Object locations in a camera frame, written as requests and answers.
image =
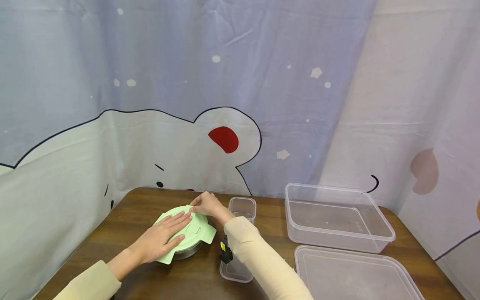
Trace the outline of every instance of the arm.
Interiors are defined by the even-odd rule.
[[[180,244],[184,235],[168,240],[191,219],[190,213],[183,212],[163,218],[108,264],[99,261],[74,278],[54,300],[109,300],[133,269],[153,262]]]
[[[224,226],[233,255],[247,266],[269,299],[313,300],[302,279],[246,218],[234,217],[208,192],[197,197],[191,205],[197,205],[192,211],[211,215]]]

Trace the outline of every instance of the person's left hand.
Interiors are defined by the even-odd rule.
[[[180,244],[185,238],[183,234],[170,242],[168,240],[187,226],[191,220],[192,216],[190,213],[180,212],[175,216],[167,216],[147,229],[128,249],[138,257],[142,264],[151,263]]]

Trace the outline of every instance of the curtain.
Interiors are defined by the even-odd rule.
[[[479,4],[379,1],[320,183],[370,191],[480,299]]]
[[[0,298],[131,189],[317,184],[375,0],[0,0]]]

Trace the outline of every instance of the rectangular plastic container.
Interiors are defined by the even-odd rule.
[[[425,300],[405,267],[388,256],[299,246],[295,265],[315,300]]]
[[[252,198],[233,197],[228,203],[228,210],[235,216],[244,216],[253,224],[257,216],[257,202]]]
[[[257,216],[257,202],[252,198],[233,197],[228,203],[228,210],[235,216],[244,216],[253,224]],[[252,273],[235,256],[228,264],[220,262],[220,275],[226,280],[240,283],[253,280]]]
[[[294,242],[380,253],[395,232],[373,199],[360,190],[289,183],[288,237]]]

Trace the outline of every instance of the hand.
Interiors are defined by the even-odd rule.
[[[222,225],[225,225],[228,221],[235,216],[224,207],[214,194],[209,192],[203,192],[196,197],[191,203],[193,207],[190,211],[193,213],[199,213],[206,216],[213,216]]]
[[[107,266],[121,281],[133,269],[164,256],[185,238],[183,234],[168,241],[192,220],[190,213],[167,216],[145,231],[130,247],[115,256]]]
[[[137,255],[141,263],[151,263],[180,244],[185,238],[183,234],[175,237],[170,242],[168,240],[187,226],[191,219],[191,214],[185,214],[184,212],[180,212],[173,217],[167,216],[147,229],[128,249]]]

